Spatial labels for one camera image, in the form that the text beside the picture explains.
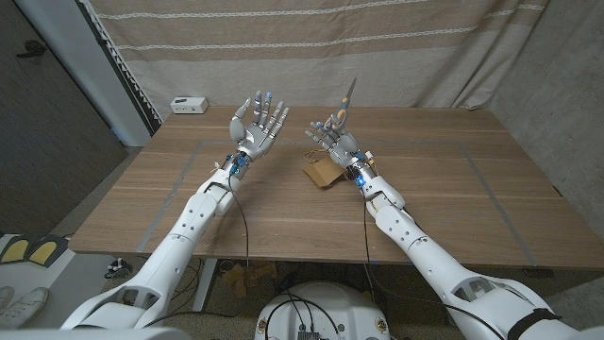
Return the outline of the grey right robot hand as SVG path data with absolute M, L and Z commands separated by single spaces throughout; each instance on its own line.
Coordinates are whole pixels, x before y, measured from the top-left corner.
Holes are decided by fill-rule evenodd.
M 331 159 L 346 170 L 349 179 L 372 179 L 377 176 L 369 161 L 361 154 L 353 135 L 344 127 L 336 126 L 330 119 L 325 123 L 311 122 L 310 126 L 314 131 L 306 130 L 305 134 L 322 146 Z

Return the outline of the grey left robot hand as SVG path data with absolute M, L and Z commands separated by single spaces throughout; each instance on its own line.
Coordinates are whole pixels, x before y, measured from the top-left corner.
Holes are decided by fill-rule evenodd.
M 250 108 L 252 100 L 247 98 L 245 102 L 235 111 L 229 124 L 229 134 L 238 147 L 251 161 L 263 157 L 273 146 L 275 138 L 287 119 L 289 109 L 284 107 L 280 101 L 272 115 L 272 94 L 267 92 L 262 95 L 257 91 L 254 97 L 254 109 L 251 123 L 245 127 L 242 119 Z

